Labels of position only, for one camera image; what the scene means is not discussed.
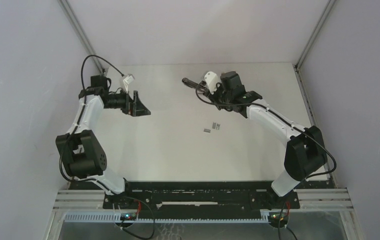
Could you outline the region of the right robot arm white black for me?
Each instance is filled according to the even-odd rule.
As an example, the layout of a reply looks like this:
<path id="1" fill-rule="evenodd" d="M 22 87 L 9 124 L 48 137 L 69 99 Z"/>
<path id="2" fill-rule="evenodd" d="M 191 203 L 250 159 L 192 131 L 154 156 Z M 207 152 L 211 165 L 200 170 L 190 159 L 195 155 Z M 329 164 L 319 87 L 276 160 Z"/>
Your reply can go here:
<path id="1" fill-rule="evenodd" d="M 285 147 L 284 170 L 272 182 L 267 203 L 280 208 L 287 194 L 325 165 L 327 152 L 321 130 L 305 127 L 271 107 L 256 91 L 248 91 L 236 71 L 216 74 L 208 71 L 196 86 L 218 110 L 236 112 L 273 133 Z"/>

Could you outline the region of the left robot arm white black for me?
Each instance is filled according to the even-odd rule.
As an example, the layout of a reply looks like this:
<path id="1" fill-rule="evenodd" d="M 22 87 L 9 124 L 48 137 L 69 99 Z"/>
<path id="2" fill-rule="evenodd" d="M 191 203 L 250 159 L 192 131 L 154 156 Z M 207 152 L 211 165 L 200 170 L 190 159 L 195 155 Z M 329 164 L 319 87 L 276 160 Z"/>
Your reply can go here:
<path id="1" fill-rule="evenodd" d="M 79 108 L 67 133 L 58 135 L 55 144 L 59 152 L 59 170 L 70 183 L 91 182 L 107 195 L 115 195 L 115 202 L 127 209 L 135 196 L 127 189 L 127 180 L 108 167 L 107 154 L 97 139 L 95 127 L 105 109 L 119 109 L 132 117 L 149 116 L 150 110 L 141 102 L 138 91 L 129 94 L 132 74 L 123 75 L 121 87 L 111 91 L 112 80 L 104 75 L 93 75 L 90 86 L 78 95 Z"/>

